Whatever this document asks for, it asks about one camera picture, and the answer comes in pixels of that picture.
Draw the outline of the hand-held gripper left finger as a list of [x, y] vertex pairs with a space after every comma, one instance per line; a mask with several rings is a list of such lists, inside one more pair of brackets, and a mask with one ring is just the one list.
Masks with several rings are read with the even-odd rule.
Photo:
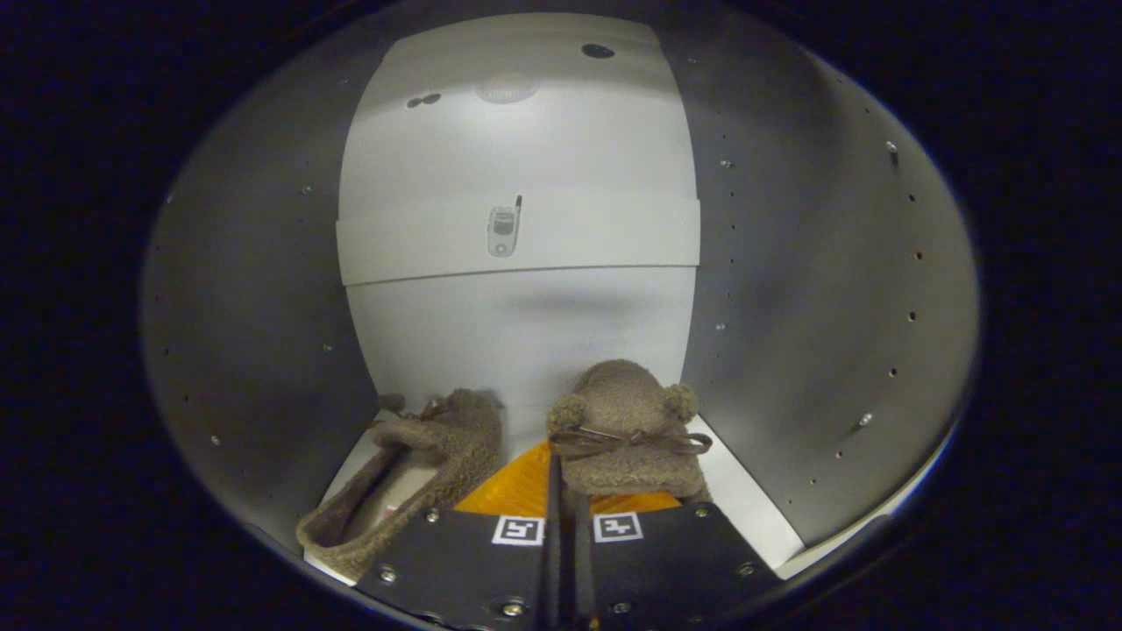
[[356, 589], [417, 627], [553, 628], [560, 546], [549, 486], [540, 441], [454, 506], [410, 518]]

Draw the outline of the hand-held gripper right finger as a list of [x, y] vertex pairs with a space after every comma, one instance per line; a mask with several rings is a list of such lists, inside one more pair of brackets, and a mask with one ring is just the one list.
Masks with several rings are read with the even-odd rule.
[[594, 511], [574, 496], [574, 614], [588, 630], [717, 630], [781, 580], [710, 502]]

